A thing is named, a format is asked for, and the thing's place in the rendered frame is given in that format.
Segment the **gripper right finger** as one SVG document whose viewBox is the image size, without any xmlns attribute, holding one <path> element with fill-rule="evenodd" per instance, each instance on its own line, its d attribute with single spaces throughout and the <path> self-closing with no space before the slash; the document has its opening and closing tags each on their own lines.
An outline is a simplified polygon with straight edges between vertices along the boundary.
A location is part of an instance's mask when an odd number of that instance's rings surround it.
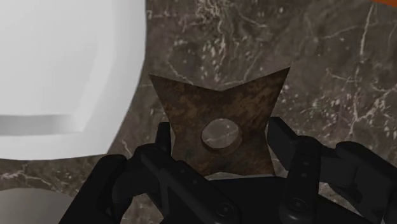
<svg viewBox="0 0 397 224">
<path fill-rule="evenodd" d="M 268 121 L 268 145 L 288 171 L 282 224 L 397 224 L 397 167 L 362 144 L 334 149 Z"/>
</svg>

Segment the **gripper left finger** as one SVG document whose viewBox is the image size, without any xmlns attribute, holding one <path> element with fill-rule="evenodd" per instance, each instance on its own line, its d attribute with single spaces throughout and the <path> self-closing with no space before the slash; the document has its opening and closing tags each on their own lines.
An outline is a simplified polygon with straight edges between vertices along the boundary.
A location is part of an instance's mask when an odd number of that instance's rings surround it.
<svg viewBox="0 0 397 224">
<path fill-rule="evenodd" d="M 98 160 L 59 224 L 121 224 L 138 195 L 148 194 L 161 224 L 241 224 L 238 206 L 186 162 L 171 156 L 171 128 L 161 122 L 154 143 L 131 158 Z"/>
</svg>

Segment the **rusty brown star-shaped plate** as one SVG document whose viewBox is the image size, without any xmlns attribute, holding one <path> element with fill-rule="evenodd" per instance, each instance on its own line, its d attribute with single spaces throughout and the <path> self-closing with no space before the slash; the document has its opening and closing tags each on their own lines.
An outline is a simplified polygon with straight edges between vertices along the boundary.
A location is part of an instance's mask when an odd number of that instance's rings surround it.
<svg viewBox="0 0 397 224">
<path fill-rule="evenodd" d="M 274 173 L 265 128 L 288 73 L 285 68 L 223 91 L 152 75 L 150 80 L 174 131 L 173 158 L 203 176 Z M 220 118 L 235 123 L 238 136 L 227 147 L 212 148 L 202 140 L 202 132 Z"/>
</svg>

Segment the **grey rounded object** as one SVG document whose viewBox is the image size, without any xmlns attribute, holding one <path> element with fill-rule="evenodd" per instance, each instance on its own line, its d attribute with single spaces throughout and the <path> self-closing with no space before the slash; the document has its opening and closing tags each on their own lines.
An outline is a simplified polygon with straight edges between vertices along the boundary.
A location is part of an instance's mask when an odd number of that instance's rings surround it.
<svg viewBox="0 0 397 224">
<path fill-rule="evenodd" d="M 0 190 L 0 224 L 58 224 L 72 201 L 38 188 Z"/>
</svg>

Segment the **large white rounded object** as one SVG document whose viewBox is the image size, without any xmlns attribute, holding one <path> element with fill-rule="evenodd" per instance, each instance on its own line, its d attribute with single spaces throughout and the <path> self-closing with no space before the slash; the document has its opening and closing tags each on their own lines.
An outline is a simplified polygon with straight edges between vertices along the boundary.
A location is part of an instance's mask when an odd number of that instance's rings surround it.
<svg viewBox="0 0 397 224">
<path fill-rule="evenodd" d="M 136 92 L 145 0 L 0 0 L 0 158 L 108 152 Z"/>
</svg>

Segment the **orange object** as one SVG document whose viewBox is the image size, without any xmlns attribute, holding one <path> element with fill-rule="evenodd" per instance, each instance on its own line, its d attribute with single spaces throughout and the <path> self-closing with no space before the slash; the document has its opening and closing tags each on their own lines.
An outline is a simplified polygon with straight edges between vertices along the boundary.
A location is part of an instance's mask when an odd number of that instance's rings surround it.
<svg viewBox="0 0 397 224">
<path fill-rule="evenodd" d="M 397 8 L 397 0 L 372 0 L 372 1 Z"/>
</svg>

